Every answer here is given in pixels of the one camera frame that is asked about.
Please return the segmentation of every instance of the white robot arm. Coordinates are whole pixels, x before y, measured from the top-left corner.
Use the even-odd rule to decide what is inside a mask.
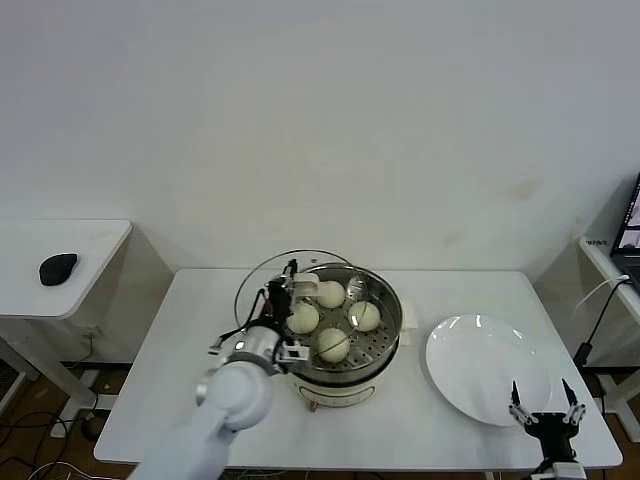
[[[251,362],[229,363],[207,385],[207,396],[189,423],[145,457],[131,479],[208,480],[220,476],[229,445],[240,430],[262,420],[271,407],[271,380]]]
[[[269,292],[262,312],[243,327],[221,336],[209,353],[221,367],[209,372],[198,386],[195,409],[189,423],[153,448],[130,479],[209,480],[223,472],[229,445],[240,430],[256,425],[271,407],[270,376],[309,361],[309,348],[284,335],[298,291],[317,292],[317,277],[296,277],[295,261],[267,284]]]

